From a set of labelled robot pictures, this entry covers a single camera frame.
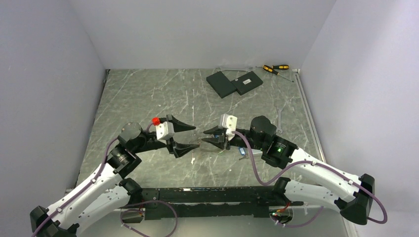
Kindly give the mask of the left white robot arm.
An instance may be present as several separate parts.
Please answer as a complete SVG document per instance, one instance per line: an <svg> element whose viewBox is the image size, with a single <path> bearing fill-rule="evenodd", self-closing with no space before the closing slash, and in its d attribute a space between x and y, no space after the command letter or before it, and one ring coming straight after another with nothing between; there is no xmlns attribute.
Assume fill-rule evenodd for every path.
<svg viewBox="0 0 419 237"><path fill-rule="evenodd" d="M124 206L142 201L142 188L128 175L142 162L138 153L166 148L179 158L197 144L174 141L175 133L194 130L172 115L153 118L150 128L129 122L112 139L99 166L77 187L48 207L37 206L30 213L34 237L76 237L94 222Z"/></svg>

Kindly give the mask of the metal keyring with keys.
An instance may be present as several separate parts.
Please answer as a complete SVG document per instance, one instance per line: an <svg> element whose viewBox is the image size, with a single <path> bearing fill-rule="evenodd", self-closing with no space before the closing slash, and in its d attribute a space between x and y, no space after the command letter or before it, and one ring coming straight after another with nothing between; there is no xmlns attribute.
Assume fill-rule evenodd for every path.
<svg viewBox="0 0 419 237"><path fill-rule="evenodd" d="M198 148L194 149L195 152L200 153L222 153L226 149L218 148L210 143L204 142L201 138L190 141L191 144L199 145Z"/></svg>

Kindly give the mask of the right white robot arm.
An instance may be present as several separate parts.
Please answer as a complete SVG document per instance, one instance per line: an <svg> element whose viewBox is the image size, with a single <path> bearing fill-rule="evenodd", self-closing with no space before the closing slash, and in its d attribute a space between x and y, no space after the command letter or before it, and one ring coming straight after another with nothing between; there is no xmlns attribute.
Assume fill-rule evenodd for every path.
<svg viewBox="0 0 419 237"><path fill-rule="evenodd" d="M278 205L287 202L313 202L333 209L346 220L366 225L375 194L375 179L369 174L357 176L336 169L311 156L296 144L277 135L277 127L265 116L254 117L248 130L237 128L237 117L223 114L220 125L204 131L208 142L223 150L232 146L262 152L262 160L281 169L271 181L272 198Z"/></svg>

